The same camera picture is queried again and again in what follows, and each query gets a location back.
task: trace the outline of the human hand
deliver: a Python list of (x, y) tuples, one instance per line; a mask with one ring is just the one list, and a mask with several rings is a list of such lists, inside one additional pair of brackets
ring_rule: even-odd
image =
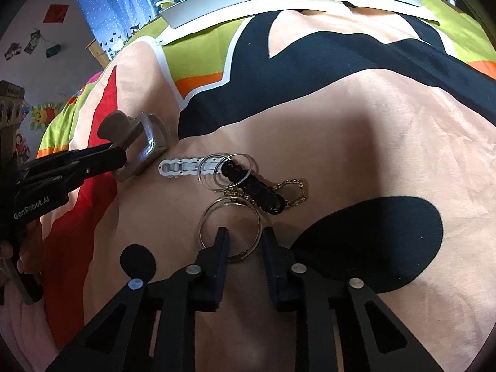
[[(27, 237), (19, 250), (19, 260), (17, 261), (17, 269), (20, 273), (37, 274), (43, 269), (44, 247), (41, 230), (39, 219), (27, 225)], [(0, 259), (9, 259), (12, 255), (11, 244), (5, 241), (0, 242)]]

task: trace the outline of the gold chain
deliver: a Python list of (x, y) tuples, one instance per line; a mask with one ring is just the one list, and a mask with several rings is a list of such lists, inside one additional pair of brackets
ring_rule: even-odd
[[(279, 190), (282, 187), (289, 185), (289, 184), (297, 184), (301, 193), (298, 198), (294, 200), (284, 200), (286, 203), (286, 207), (296, 207), (298, 204), (301, 204), (302, 202), (306, 201), (307, 199), (307, 191), (305, 189), (305, 184), (303, 183), (303, 180), (301, 179), (286, 179), (285, 181), (282, 181), (281, 183), (278, 183), (276, 186), (271, 187), (273, 191)], [(245, 194), (241, 189), (237, 187), (232, 187), (230, 189), (224, 190), (224, 196), (234, 196), (234, 197), (242, 197), (245, 200), (249, 201), (251, 204), (256, 206), (256, 202), (254, 199), (252, 199), (249, 195)]]

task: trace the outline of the red stripe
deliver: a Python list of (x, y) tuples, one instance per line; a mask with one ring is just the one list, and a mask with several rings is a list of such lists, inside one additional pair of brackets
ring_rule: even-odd
[[(116, 68), (98, 104), (88, 147), (106, 143), (97, 136), (102, 120), (117, 110)], [(93, 235), (105, 211), (117, 195), (110, 173), (84, 182), (71, 211), (57, 219), (45, 239), (43, 285), (48, 323), (60, 349), (84, 327), (83, 286), (93, 259)]]

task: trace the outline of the red paper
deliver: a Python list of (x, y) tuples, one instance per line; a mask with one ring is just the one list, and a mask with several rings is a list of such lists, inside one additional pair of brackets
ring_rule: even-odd
[(69, 9), (69, 5), (64, 4), (51, 4), (46, 12), (45, 19), (43, 23), (52, 22), (61, 24), (64, 22), (65, 15), (67, 14), (67, 10)]

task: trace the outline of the brown claw clip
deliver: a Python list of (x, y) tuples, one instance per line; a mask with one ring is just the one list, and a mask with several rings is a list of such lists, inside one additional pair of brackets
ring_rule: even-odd
[(112, 172), (117, 181), (123, 182), (133, 175), (140, 175), (171, 143), (170, 133), (155, 114), (141, 113), (134, 119), (120, 110), (110, 113), (98, 128), (98, 137), (127, 150), (142, 134), (147, 145), (126, 164)]

